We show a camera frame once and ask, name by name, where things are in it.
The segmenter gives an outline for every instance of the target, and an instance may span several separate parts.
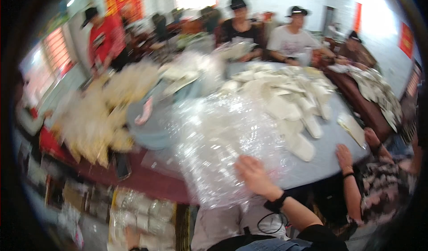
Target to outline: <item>black wristband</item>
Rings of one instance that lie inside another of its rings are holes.
[[[263,205],[267,210],[270,210],[276,214],[281,213],[282,205],[284,204],[285,199],[290,196],[286,191],[281,195],[280,198],[276,199],[275,201],[266,201],[266,203]]]
[[[354,176],[355,177],[355,174],[353,172],[347,173],[346,175],[343,176],[343,179],[346,179],[349,176]]]

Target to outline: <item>white t-shirt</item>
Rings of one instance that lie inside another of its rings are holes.
[[[320,49],[321,44],[306,31],[300,30],[298,34],[291,34],[285,25],[272,31],[267,44],[268,50],[278,51],[286,57],[296,57],[298,53],[304,53],[306,47]]]

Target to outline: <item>paper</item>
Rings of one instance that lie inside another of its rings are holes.
[[[340,113],[337,118],[337,123],[343,127],[346,132],[360,145],[364,146],[365,137],[364,130],[360,127],[360,125],[356,122],[356,120],[345,113]]]

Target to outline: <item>ceiling light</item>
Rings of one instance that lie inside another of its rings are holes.
[[[67,3],[67,7],[70,7],[70,5],[74,2],[74,0],[70,0],[70,2]]]

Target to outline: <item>black shirt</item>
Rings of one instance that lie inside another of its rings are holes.
[[[239,32],[236,31],[235,28],[233,28],[232,25],[232,19],[228,19],[224,21],[222,24],[222,41],[228,42],[233,41],[234,37],[241,37],[243,40],[247,39],[248,41],[256,43],[258,46],[256,48],[260,47],[260,36],[259,36],[259,29],[257,29],[254,25],[251,25],[251,28],[248,31],[245,32]]]
[[[242,235],[225,239],[208,249],[208,251],[235,251],[254,241],[273,239],[273,236],[267,235]],[[304,229],[298,239],[312,242],[312,245],[305,251],[347,251],[345,242],[340,241],[336,235],[327,227],[322,225],[312,225]]]

